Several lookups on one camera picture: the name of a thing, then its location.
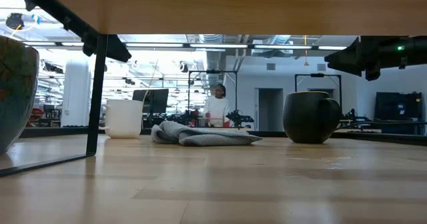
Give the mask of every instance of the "person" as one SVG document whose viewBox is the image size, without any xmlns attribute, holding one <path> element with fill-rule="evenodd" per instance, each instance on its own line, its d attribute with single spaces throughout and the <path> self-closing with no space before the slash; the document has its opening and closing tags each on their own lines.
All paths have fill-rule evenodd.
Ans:
<svg viewBox="0 0 427 224">
<path fill-rule="evenodd" d="M 226 87 L 218 84 L 215 87 L 215 95 L 206 100 L 203 114 L 208 118 L 210 127 L 228 127 L 230 120 L 226 115 L 230 112 L 226 99 Z"/>
</svg>

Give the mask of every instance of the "wall vent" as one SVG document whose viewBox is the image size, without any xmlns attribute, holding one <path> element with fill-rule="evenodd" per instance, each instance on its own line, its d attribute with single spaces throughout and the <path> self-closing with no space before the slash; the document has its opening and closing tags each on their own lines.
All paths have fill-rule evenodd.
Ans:
<svg viewBox="0 0 427 224">
<path fill-rule="evenodd" d="M 276 64 L 275 63 L 267 63 L 267 71 L 275 71 Z"/>
<path fill-rule="evenodd" d="M 318 64 L 318 71 L 326 71 L 326 64 Z"/>
</svg>

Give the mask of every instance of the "table surface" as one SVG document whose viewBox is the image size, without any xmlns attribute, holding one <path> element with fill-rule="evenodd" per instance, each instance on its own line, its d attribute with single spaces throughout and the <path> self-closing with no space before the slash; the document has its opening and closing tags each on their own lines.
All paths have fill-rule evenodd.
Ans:
<svg viewBox="0 0 427 224">
<path fill-rule="evenodd" d="M 19 139 L 10 160 L 77 154 L 85 138 Z M 426 163 L 425 147 L 351 139 L 182 147 L 100 135 L 95 157 L 2 178 L 0 217 L 8 224 L 421 224 Z"/>
<path fill-rule="evenodd" d="M 104 34 L 425 35 L 427 0 L 59 0 Z"/>
</svg>

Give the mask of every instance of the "gray cloth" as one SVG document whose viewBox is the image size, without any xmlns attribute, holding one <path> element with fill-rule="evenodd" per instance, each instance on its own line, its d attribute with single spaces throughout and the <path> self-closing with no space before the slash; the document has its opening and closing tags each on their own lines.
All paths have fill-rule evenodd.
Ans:
<svg viewBox="0 0 427 224">
<path fill-rule="evenodd" d="M 164 121 L 151 129 L 151 139 L 156 143 L 175 143 L 184 146 L 249 145 L 262 138 L 245 131 L 224 131 L 190 128 L 174 121 Z"/>
</svg>

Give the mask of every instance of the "white shirt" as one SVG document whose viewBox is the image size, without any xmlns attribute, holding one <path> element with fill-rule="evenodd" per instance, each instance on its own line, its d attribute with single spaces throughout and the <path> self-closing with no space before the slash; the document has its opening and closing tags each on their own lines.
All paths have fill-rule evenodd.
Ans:
<svg viewBox="0 0 427 224">
<path fill-rule="evenodd" d="M 215 127 L 223 127 L 224 122 L 229 121 L 226 117 L 229 112 L 228 100 L 225 97 L 218 99 L 212 96 L 206 100 L 203 116 L 206 116 L 206 113 L 210 113 L 210 124 Z"/>
</svg>

